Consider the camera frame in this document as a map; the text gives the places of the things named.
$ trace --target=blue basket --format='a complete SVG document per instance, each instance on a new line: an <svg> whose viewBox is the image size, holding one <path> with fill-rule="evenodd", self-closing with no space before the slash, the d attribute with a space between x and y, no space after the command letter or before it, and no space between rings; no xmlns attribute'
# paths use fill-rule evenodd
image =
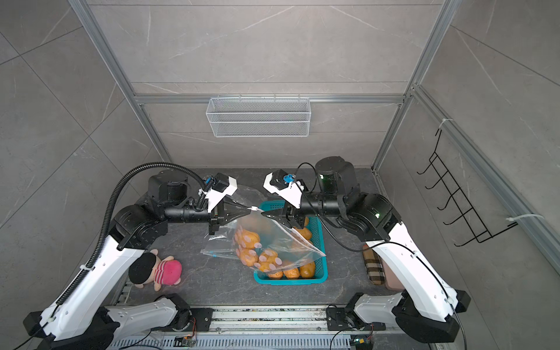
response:
<svg viewBox="0 0 560 350"><path fill-rule="evenodd" d="M283 200L268 200L263 202L259 208L268 211L273 209L281 209L284 207ZM321 222L316 217L309 218L307 228L312 233L311 242L320 251L325 252L325 242L323 241L323 230ZM276 286L304 286L306 284L323 283L326 281L329 273L326 270L326 257L321 257L315 261L315 278L309 279L287 279L286 276L281 279L270 279L262 272L255 271L253 277L260 284L273 284Z"/></svg>

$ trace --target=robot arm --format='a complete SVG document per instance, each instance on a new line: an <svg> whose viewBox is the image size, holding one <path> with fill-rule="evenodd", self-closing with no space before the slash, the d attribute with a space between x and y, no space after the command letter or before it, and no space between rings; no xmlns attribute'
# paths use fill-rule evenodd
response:
<svg viewBox="0 0 560 350"><path fill-rule="evenodd" d="M263 186L282 196L286 204L262 214L296 228L302 228L306 216L317 215L328 223L334 220L373 247L405 287L403 293L391 297L359 294L346 308L347 320L356 327L374 321L398 324L421 342L453 341L459 325L451 316L466 311L470 297L451 288L435 272L385 197L360 191L351 163L328 157L315 170L321 191L313 193L306 193L303 181L283 170L268 174Z"/></svg>
<svg viewBox="0 0 560 350"><path fill-rule="evenodd" d="M205 191L195 200L185 172L164 170L152 176L144 199L124 207L110 221L100 254L90 268L82 265L87 273L76 276L71 285L77 286L69 296L62 303L60 297L45 310L28 314L24 326L29 335L44 338L42 348L46 349L75 349L78 345L105 349L112 341L145 329L185 327L189 307L176 295L126 309L101 304L132 263L156 238L167 234L168 223L208 222L213 235L220 226L250 212L226 198L237 189L234 178L218 173L204 182L198 180Z"/></svg>

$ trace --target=pink plush toy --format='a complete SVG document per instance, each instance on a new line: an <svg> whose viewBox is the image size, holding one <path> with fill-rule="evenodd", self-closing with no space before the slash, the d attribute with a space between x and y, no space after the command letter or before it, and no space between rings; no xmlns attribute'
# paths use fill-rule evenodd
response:
<svg viewBox="0 0 560 350"><path fill-rule="evenodd" d="M157 292L162 284L172 285L181 282L181 263L168 256L161 260L157 256L157 249L142 254L128 269L130 281L138 288L153 282L153 289Z"/></svg>

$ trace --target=bread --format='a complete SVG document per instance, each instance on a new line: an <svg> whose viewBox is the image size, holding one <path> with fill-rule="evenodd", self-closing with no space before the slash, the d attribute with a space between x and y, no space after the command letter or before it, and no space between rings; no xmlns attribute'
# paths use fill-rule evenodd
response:
<svg viewBox="0 0 560 350"><path fill-rule="evenodd" d="M270 279L281 279L284 276L282 271L274 272L274 273L267 273L268 278Z"/></svg>
<svg viewBox="0 0 560 350"><path fill-rule="evenodd" d="M265 249L259 256L260 262L269 262L276 266L282 265L282 259L278 257L278 253L272 249Z"/></svg>
<svg viewBox="0 0 560 350"><path fill-rule="evenodd" d="M269 262L255 263L255 267L261 270L262 272L270 272L272 270L277 269L276 265Z"/></svg>
<svg viewBox="0 0 560 350"><path fill-rule="evenodd" d="M300 267L301 278L313 278L315 276L315 263L311 262L309 264Z"/></svg>
<svg viewBox="0 0 560 350"><path fill-rule="evenodd" d="M253 249L253 248L263 247L263 245L260 243L260 237L256 232L242 230L240 237L238 237L238 239L240 240L239 244L243 248Z"/></svg>
<svg viewBox="0 0 560 350"><path fill-rule="evenodd" d="M253 266L257 261L259 261L259 257L256 254L256 251L252 249L236 249L235 253L243 263L243 265L247 265L249 267Z"/></svg>
<svg viewBox="0 0 560 350"><path fill-rule="evenodd" d="M298 279L300 277L300 271L297 268L286 270L284 271L284 276L286 276L287 279Z"/></svg>
<svg viewBox="0 0 560 350"><path fill-rule="evenodd" d="M301 230L296 228L297 232L300 233L306 240L310 240L312 237L311 231L307 227L302 228Z"/></svg>

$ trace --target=gray marble wall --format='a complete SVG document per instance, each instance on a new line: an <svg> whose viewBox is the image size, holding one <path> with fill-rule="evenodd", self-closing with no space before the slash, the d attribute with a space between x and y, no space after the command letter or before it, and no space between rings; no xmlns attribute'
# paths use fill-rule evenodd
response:
<svg viewBox="0 0 560 350"><path fill-rule="evenodd" d="M16 347L99 232L111 192L157 159L66 0L0 9L0 343ZM146 190L135 179L117 209ZM22 349L35 348L28 343Z"/></svg>
<svg viewBox="0 0 560 350"><path fill-rule="evenodd" d="M141 94L401 94L441 7L439 0L89 3ZM329 155L369 167L395 109L314 105L308 137L216 138L203 105L147 105L174 161L197 167L296 166Z"/></svg>
<svg viewBox="0 0 560 350"><path fill-rule="evenodd" d="M423 81L424 88L523 196L560 231L560 40L557 1L464 0ZM428 165L437 123L414 104L398 131L381 176L426 256L474 305L461 314L469 348L558 347L560 277L523 230L473 241L445 187ZM491 232L510 216L442 136L438 153ZM456 197L464 210L464 198ZM474 215L468 220L481 226Z"/></svg>
<svg viewBox="0 0 560 350"><path fill-rule="evenodd" d="M520 227L514 227L488 241L472 241L465 221L451 222L460 213L433 169L423 175L436 144L438 124L415 102L399 129L393 148L381 167L381 178L389 199L403 215L415 242L432 265L452 286L466 288L473 298L468 312L460 314L469 348L539 349L557 348L556 311L560 277ZM495 198L445 134L438 154L453 174L474 208L492 233L509 223L509 213ZM443 174L438 161L436 168ZM444 177L451 191L457 186ZM466 211L465 197L454 196ZM483 228L476 215L467 219L476 232Z"/></svg>
<svg viewBox="0 0 560 350"><path fill-rule="evenodd" d="M560 232L560 2L465 0L423 82Z"/></svg>

